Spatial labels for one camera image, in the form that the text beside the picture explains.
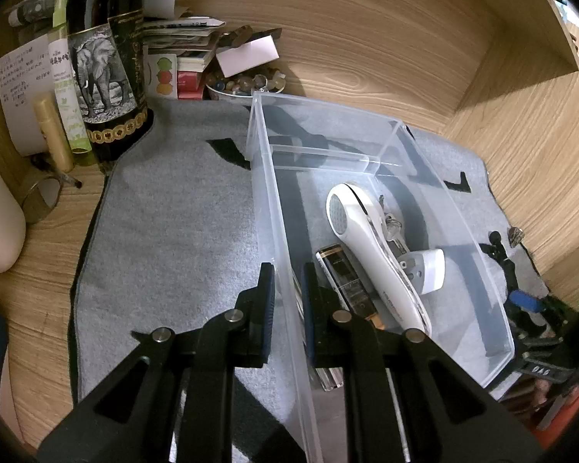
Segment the white card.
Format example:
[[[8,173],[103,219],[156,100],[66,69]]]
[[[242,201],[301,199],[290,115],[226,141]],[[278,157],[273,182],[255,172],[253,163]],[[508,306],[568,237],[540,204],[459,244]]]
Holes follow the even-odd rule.
[[[217,63],[225,78],[247,71],[257,66],[279,59],[274,39],[265,35],[236,48],[218,49],[215,54]]]

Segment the clear plastic storage bin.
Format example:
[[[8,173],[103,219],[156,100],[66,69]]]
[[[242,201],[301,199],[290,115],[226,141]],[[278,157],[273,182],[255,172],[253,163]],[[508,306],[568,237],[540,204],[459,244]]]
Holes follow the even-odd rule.
[[[430,336],[481,386],[513,358],[503,297],[417,132],[400,120],[259,93],[248,156],[259,252],[276,271],[272,366],[281,419],[310,462],[345,460],[341,390],[324,392],[304,345],[303,267],[340,246],[386,329]]]

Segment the stack of books and papers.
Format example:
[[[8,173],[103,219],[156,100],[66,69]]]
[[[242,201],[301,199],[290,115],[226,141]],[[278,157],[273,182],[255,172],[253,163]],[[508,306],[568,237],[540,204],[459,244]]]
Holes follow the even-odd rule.
[[[183,15],[176,0],[143,0],[144,75],[147,95],[179,97],[181,72],[195,75],[193,88],[215,55],[226,22],[211,17]]]

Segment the grey mat with black letters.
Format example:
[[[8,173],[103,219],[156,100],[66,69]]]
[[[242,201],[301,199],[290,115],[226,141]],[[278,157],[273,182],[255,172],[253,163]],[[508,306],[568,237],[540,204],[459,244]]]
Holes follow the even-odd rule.
[[[294,282],[337,240],[325,203],[349,182],[384,202],[411,250],[439,248],[444,286],[426,295],[434,341],[481,385],[513,358],[505,283],[480,251],[505,230],[481,161],[397,119],[285,96],[253,110],[157,101],[149,132],[108,177],[82,247],[69,329],[82,400],[135,348],[134,331],[202,327],[277,271],[272,353],[236,373],[237,462],[341,462],[343,394],[310,376]]]

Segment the round eyeglasses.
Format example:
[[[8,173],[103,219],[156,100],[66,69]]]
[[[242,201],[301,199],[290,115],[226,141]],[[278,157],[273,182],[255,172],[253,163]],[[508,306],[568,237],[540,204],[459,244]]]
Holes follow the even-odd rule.
[[[22,207],[27,225],[43,221],[58,205],[64,186],[82,188],[82,182],[67,172],[59,171],[51,159],[35,155],[31,168],[19,187],[17,200]]]

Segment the green tube bottle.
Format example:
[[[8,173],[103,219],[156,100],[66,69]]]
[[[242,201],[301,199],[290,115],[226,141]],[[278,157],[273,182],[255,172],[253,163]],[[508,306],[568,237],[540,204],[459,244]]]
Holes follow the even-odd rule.
[[[91,143],[76,92],[66,25],[66,3],[68,0],[54,0],[53,28],[48,36],[48,53],[58,113],[66,132],[66,140],[73,154],[82,157],[91,153]]]

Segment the bowl of small trinkets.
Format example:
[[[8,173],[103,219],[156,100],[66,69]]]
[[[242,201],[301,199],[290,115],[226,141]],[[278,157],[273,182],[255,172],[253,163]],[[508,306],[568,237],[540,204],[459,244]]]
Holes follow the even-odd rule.
[[[280,93],[286,86],[286,75],[280,70],[271,74],[256,73],[223,78],[220,71],[206,76],[205,85],[212,100],[223,100],[250,106],[255,93]]]

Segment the white handheld massager device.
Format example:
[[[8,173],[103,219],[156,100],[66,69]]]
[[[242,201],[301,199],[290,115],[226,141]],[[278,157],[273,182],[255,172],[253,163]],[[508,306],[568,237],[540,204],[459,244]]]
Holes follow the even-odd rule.
[[[341,183],[329,190],[325,211],[335,236],[357,258],[400,327],[418,329],[429,336],[431,319],[388,245],[382,209],[375,196],[355,184]]]

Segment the black gold lighter case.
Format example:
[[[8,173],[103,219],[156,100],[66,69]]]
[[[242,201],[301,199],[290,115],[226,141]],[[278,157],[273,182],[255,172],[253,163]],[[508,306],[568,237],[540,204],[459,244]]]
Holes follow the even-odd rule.
[[[315,257],[343,305],[353,314],[369,321],[375,328],[384,330],[384,322],[343,248],[333,245],[317,251]]]

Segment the yellow lip balm stick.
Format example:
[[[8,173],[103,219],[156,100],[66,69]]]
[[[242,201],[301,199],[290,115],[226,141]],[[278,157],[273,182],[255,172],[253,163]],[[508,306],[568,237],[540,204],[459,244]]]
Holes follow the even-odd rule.
[[[74,168],[75,163],[53,95],[38,95],[33,100],[33,111],[56,168],[67,174]]]

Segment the white handwritten note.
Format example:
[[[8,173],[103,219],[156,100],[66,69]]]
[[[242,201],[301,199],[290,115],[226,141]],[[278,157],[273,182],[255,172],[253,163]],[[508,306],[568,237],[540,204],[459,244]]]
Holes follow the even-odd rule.
[[[48,48],[42,35],[0,58],[2,109],[11,141],[24,157],[48,150],[33,110],[38,95],[54,91]]]

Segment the silver metal tube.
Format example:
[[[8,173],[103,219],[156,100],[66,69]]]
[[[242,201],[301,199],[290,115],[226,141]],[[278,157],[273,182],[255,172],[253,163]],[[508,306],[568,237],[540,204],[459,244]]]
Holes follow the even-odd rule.
[[[303,347],[306,347],[306,331],[304,321],[304,308],[302,300],[302,289],[296,274],[293,274],[293,282],[295,289],[295,298],[297,311],[301,322],[301,334]],[[310,366],[310,375],[317,377],[320,386],[324,392],[331,392],[336,389],[341,389],[344,386],[343,372],[340,368],[313,368]]]

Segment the dark wine bottle elephant label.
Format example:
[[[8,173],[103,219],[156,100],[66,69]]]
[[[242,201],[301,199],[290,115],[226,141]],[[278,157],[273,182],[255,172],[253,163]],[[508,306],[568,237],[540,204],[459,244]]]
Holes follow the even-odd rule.
[[[144,86],[143,0],[68,0],[66,23],[84,126],[108,172],[153,121]]]

